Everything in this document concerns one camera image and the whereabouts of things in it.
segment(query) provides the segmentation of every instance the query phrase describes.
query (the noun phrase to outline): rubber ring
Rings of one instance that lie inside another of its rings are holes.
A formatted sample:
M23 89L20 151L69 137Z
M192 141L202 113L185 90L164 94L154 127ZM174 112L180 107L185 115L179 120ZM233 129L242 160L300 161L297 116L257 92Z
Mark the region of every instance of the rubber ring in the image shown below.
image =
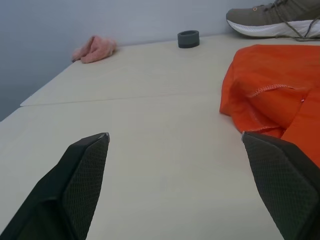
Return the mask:
M199 44L199 32L196 30L183 31L178 34L178 46L181 49L194 48Z

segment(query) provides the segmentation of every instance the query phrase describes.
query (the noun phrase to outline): wall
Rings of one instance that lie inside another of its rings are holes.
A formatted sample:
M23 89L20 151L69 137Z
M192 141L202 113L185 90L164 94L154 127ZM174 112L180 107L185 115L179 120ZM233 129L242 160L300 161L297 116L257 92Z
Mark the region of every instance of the wall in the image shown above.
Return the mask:
M0 121L71 62L93 34L121 45L229 31L230 8L263 0L1 0Z

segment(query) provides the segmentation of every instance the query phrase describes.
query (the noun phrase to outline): pink cloth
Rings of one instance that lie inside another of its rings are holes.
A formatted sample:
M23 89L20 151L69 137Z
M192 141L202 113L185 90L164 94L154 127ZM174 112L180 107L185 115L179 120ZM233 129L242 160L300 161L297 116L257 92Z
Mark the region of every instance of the pink cloth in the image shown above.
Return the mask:
M99 61L110 57L116 50L116 41L110 38L92 36L82 47L77 48L72 54L72 62L81 60L84 64Z

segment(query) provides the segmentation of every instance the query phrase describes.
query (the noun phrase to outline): orange fabric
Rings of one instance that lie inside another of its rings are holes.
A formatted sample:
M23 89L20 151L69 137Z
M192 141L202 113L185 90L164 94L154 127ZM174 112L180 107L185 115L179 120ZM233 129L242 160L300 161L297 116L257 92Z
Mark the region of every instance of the orange fabric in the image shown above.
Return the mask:
M222 84L220 112L240 131L296 144L320 167L320 46L239 50Z

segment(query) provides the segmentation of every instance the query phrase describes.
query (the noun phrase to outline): sneaker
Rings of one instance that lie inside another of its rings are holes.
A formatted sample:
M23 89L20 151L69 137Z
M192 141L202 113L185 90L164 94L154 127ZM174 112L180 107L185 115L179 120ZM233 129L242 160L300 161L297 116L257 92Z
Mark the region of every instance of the sneaker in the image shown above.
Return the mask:
M237 32L260 38L320 37L320 0L276 0L268 5L231 9L228 24Z

